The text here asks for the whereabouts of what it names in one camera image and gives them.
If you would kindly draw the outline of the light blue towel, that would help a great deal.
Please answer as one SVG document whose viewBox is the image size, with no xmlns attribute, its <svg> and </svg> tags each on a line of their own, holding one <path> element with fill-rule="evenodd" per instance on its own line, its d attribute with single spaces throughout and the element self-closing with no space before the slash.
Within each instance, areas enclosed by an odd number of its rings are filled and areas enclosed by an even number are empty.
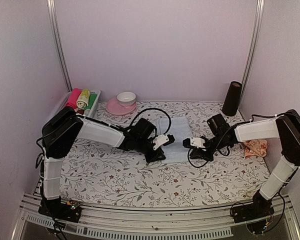
<svg viewBox="0 0 300 240">
<path fill-rule="evenodd" d="M 165 155 L 165 159 L 161 163 L 178 164 L 187 162 L 188 150 L 183 147 L 183 140 L 193 136 L 188 119 L 185 116 L 172 117 L 171 126 L 167 133 L 173 135 L 175 141 L 161 147 Z"/>
</svg>

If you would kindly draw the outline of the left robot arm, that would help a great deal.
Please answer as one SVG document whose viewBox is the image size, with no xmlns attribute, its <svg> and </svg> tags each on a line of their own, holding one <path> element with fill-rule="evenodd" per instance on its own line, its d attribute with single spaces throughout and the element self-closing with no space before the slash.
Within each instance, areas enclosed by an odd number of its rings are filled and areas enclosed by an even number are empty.
<svg viewBox="0 0 300 240">
<path fill-rule="evenodd" d="M 125 152 L 136 151 L 147 163 L 165 160 L 166 156 L 157 137 L 152 136 L 156 127 L 145 118 L 127 127 L 113 125 L 78 114 L 71 107 L 64 107 L 42 128 L 39 143 L 43 155 L 43 197 L 45 209 L 53 216 L 64 213 L 60 198 L 60 181 L 65 157 L 76 140 L 83 139 L 108 145 Z"/>
</svg>

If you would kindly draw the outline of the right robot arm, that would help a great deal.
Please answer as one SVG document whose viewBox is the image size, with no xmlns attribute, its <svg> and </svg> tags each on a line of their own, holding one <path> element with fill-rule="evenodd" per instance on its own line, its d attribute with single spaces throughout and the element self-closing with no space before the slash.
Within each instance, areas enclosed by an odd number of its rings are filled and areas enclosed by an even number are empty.
<svg viewBox="0 0 300 240">
<path fill-rule="evenodd" d="M 207 164 L 214 160 L 215 152 L 239 143 L 277 141 L 279 160 L 248 208 L 252 218 L 259 218 L 300 168 L 300 115 L 294 109 L 271 116 L 254 114 L 249 121 L 229 125 L 221 114 L 217 114 L 207 123 L 214 135 L 212 138 L 190 137 L 182 142 L 188 149 L 189 162 L 203 160 Z"/>
</svg>

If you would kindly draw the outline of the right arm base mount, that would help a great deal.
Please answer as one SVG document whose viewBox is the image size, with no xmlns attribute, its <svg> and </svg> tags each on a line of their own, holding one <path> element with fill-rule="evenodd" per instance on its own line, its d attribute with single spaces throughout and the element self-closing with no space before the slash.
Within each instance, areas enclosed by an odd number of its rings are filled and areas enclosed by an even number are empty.
<svg viewBox="0 0 300 240">
<path fill-rule="evenodd" d="M 231 215 L 235 223 L 264 218 L 273 215 L 274 212 L 275 211 L 272 205 L 272 201 L 256 201 L 249 204 L 236 202 L 231 206 L 229 210 L 229 214 Z"/>
</svg>

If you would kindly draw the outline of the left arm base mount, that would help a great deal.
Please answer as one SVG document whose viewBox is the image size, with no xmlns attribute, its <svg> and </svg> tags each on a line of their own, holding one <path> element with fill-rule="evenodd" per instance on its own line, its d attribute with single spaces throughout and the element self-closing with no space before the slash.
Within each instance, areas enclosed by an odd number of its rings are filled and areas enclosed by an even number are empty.
<svg viewBox="0 0 300 240">
<path fill-rule="evenodd" d="M 38 213 L 53 219 L 78 223 L 81 217 L 82 208 L 76 204 L 62 203 L 60 197 L 53 200 L 47 200 L 43 196 Z"/>
</svg>

